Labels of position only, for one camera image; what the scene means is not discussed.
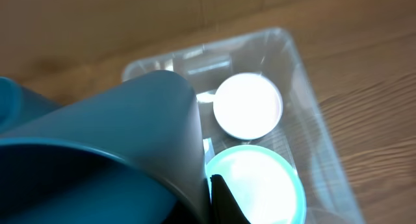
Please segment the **dark blue cup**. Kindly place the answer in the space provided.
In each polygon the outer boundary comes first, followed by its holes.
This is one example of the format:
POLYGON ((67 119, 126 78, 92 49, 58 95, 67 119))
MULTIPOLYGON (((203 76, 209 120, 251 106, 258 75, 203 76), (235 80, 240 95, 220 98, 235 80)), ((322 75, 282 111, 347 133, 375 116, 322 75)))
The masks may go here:
POLYGON ((1 77, 1 133, 42 117, 62 106, 39 93, 1 77))
POLYGON ((191 84, 153 71, 1 135, 2 223, 210 221, 191 84))

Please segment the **light blue plastic plate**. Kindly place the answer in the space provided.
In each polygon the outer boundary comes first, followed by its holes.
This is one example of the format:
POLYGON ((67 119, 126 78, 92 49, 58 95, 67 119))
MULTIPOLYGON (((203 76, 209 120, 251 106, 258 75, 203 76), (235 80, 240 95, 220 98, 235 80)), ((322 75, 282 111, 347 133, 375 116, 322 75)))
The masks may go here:
POLYGON ((208 177, 221 175, 250 223, 304 224, 306 195, 296 170, 276 152, 238 145, 215 155, 208 177))

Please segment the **pink plastic bowl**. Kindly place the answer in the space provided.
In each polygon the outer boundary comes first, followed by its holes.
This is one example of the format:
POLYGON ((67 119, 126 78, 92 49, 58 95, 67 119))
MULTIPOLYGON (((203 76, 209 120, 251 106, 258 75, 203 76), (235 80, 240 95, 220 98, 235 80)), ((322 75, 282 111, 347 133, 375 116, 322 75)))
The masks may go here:
POLYGON ((283 99, 277 86, 257 73, 239 73, 216 90, 213 112, 230 136, 255 140, 270 133, 283 115, 283 99))

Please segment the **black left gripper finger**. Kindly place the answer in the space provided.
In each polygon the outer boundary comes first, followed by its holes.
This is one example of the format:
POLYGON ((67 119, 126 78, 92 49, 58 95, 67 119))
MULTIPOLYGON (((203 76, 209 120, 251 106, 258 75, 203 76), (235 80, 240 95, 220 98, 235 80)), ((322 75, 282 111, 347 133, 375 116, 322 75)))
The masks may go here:
POLYGON ((221 175, 212 175, 211 204, 216 224, 250 224, 221 175))

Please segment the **clear plastic storage bin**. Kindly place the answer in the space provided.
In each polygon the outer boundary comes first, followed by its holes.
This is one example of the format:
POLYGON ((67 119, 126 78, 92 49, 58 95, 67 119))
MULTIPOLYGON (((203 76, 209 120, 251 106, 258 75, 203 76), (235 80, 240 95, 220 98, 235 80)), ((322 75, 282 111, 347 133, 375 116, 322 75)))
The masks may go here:
POLYGON ((283 98, 283 115, 274 130, 255 144, 281 155, 299 176, 305 191, 307 223, 364 222, 287 31, 269 28, 136 60, 124 69, 122 80, 159 69, 180 74, 194 87, 206 160, 241 144, 215 120, 213 97, 220 84, 238 73, 258 73, 272 81, 283 98))

